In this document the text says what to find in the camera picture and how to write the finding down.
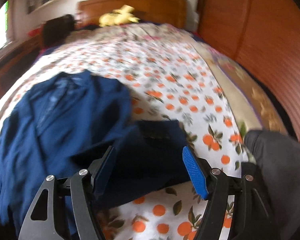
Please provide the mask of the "yellow plush toy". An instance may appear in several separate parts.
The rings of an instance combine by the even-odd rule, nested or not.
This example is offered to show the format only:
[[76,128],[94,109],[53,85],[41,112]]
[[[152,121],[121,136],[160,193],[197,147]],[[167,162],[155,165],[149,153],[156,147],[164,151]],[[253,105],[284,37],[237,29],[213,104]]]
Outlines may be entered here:
[[120,9],[115,9],[112,12],[103,14],[99,18],[99,26],[114,26],[129,23],[139,23],[140,19],[133,14],[134,8],[129,5],[124,5]]

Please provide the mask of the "navy blue garment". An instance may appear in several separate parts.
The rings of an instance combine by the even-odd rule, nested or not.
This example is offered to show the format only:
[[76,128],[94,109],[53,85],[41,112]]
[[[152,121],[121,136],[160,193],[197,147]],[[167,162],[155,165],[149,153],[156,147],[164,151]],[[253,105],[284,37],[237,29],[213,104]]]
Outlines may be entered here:
[[115,148],[115,163],[96,210],[189,181],[177,120],[132,121],[128,88],[85,71],[34,85],[0,132],[0,224],[20,230],[43,180],[74,175]]

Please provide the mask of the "wooden louvered wardrobe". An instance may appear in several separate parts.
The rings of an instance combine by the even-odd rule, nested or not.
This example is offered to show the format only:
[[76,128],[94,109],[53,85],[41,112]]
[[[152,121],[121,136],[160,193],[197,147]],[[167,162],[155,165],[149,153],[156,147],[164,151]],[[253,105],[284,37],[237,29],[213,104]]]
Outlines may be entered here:
[[204,0],[198,34],[275,95],[300,141],[300,9],[293,0]]

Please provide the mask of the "floral quilt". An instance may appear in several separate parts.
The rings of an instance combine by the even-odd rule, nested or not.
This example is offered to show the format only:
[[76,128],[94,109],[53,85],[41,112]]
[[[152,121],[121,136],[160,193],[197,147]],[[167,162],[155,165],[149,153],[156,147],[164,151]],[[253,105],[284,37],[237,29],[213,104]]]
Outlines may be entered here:
[[224,90],[238,124],[247,129],[267,129],[287,134],[288,129],[273,102],[273,95],[259,85],[238,63],[220,53],[193,33],[178,29],[170,24],[135,23],[121,27],[98,28],[90,25],[72,31],[66,43],[80,40],[109,41],[122,36],[125,40],[149,40],[163,42],[186,42],[212,70]]

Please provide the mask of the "wooden desk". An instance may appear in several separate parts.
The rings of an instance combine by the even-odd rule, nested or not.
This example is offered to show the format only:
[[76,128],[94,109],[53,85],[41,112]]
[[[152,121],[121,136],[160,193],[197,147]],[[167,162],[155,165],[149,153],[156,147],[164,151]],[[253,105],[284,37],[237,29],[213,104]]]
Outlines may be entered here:
[[40,34],[14,41],[0,50],[0,99],[34,64],[42,48]]

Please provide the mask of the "grey trouser leg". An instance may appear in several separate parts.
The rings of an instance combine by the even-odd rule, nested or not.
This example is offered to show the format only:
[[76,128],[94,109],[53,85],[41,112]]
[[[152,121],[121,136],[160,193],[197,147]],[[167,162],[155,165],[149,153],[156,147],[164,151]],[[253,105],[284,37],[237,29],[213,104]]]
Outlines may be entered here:
[[300,143],[257,129],[243,141],[261,169],[281,239],[300,239]]

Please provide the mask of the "orange print bed sheet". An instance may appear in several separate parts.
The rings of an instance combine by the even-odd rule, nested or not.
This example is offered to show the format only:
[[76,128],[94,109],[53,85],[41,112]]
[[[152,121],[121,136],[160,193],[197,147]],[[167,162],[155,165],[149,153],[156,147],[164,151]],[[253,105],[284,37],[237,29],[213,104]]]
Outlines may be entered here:
[[[179,122],[186,146],[211,167],[241,176],[247,161],[239,129],[223,89],[207,63],[186,42],[89,39],[64,44],[42,56],[0,101],[0,132],[17,103],[36,84],[60,73],[85,71],[125,85],[132,121]],[[194,239],[207,202],[189,181],[150,192],[92,215],[105,239]],[[13,223],[0,224],[0,239],[16,238]]]

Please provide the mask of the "wooden headboard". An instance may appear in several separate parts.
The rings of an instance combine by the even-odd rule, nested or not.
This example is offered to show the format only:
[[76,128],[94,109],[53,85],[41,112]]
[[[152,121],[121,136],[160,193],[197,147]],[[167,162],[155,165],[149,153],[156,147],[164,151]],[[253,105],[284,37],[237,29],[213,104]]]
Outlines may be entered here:
[[187,0],[85,0],[77,3],[76,27],[98,24],[100,16],[123,5],[134,8],[133,14],[143,21],[186,27]]

